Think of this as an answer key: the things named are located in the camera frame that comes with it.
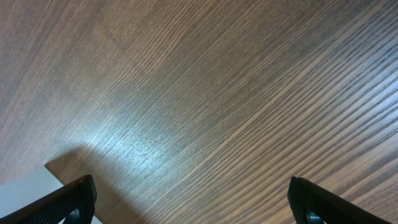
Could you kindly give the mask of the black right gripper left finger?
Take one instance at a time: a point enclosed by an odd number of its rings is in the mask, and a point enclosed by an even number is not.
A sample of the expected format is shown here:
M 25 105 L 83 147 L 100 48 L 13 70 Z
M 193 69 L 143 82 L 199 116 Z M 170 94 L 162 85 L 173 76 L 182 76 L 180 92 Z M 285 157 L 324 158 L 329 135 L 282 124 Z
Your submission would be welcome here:
M 1 224 L 90 224 L 95 215 L 96 199 L 93 176 L 83 175 L 1 218 Z

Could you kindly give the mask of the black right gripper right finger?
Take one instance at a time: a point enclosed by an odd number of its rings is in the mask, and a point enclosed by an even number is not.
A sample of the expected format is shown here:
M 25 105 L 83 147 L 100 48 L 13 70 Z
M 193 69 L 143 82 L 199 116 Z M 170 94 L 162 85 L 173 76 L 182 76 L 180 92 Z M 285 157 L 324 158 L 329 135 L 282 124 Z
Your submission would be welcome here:
M 387 223 L 387 221 L 301 177 L 291 178 L 287 198 L 297 223 Z

